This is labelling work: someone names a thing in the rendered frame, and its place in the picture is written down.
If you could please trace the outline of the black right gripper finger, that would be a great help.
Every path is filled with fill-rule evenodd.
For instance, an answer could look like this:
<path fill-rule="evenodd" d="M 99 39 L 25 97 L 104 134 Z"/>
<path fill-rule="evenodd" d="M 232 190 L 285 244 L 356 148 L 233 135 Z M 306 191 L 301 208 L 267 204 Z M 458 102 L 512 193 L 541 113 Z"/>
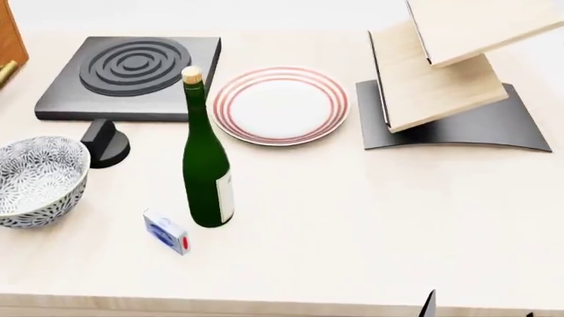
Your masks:
<path fill-rule="evenodd" d="M 429 293 L 418 317 L 436 317 L 436 290 Z"/>

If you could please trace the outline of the white plate with red rings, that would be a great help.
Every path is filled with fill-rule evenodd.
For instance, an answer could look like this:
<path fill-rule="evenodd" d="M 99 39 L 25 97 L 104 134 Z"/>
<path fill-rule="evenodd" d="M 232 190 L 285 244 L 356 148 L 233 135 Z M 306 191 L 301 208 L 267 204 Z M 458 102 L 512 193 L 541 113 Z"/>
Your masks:
<path fill-rule="evenodd" d="M 251 144 L 291 146 L 331 134 L 351 105 L 343 86 L 315 70 L 280 66 L 243 73 L 216 94 L 211 115 Z"/>

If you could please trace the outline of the white bowl with black pattern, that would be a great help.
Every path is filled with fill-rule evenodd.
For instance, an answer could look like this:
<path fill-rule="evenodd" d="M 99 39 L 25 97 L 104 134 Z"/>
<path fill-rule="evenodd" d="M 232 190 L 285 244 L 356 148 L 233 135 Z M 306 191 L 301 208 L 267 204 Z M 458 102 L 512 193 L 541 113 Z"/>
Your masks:
<path fill-rule="evenodd" d="M 0 226 L 31 229 L 66 216 L 85 192 L 91 155 L 67 136 L 35 136 L 0 148 Z"/>

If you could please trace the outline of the wooden wine rack, black base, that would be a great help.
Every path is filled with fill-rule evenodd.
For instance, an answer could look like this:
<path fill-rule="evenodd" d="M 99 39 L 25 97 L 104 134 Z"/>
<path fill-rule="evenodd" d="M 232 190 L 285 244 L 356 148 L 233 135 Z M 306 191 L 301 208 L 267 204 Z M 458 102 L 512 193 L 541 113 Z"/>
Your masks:
<path fill-rule="evenodd" d="M 494 144 L 551 150 L 486 55 L 564 26 L 556 0 L 404 0 L 409 18 L 368 34 L 375 79 L 356 85 L 366 150 Z"/>

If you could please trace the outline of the green wine bottle with cork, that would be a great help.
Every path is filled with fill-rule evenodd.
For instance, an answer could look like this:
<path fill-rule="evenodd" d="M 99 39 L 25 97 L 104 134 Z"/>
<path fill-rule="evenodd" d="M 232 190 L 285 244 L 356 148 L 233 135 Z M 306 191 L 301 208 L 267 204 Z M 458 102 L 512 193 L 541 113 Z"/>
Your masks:
<path fill-rule="evenodd" d="M 189 118 L 182 158 L 189 212 L 196 224 L 215 228 L 234 215 L 231 166 L 208 118 L 202 71 L 196 66 L 184 68 L 182 83 Z"/>

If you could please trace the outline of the small blue white box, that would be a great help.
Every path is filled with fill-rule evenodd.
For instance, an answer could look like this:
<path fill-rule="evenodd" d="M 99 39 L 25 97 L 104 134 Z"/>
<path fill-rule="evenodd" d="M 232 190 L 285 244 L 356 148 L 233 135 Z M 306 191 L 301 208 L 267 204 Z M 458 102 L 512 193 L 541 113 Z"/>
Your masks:
<path fill-rule="evenodd" d="M 175 221 L 153 209 L 145 210 L 143 219 L 147 231 L 153 237 L 180 255 L 188 253 L 190 248 L 188 232 Z"/>

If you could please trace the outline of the black stove knob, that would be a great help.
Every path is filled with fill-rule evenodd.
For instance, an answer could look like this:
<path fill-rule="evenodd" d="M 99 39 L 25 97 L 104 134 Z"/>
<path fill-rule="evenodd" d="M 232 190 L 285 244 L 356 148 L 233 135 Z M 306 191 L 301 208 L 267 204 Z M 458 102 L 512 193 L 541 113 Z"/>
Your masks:
<path fill-rule="evenodd" d="M 90 168 L 115 166 L 130 154 L 128 137 L 107 119 L 93 121 L 80 142 L 90 152 Z"/>

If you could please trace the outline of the dark grey flat stove burner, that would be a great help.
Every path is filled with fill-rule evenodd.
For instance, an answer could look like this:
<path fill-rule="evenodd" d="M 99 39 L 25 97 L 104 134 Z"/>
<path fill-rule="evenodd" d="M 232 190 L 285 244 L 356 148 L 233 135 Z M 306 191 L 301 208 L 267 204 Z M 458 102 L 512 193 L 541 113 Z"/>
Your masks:
<path fill-rule="evenodd" d="M 35 105 L 48 121 L 186 122 L 181 71 L 196 65 L 210 85 L 219 37 L 90 36 Z"/>

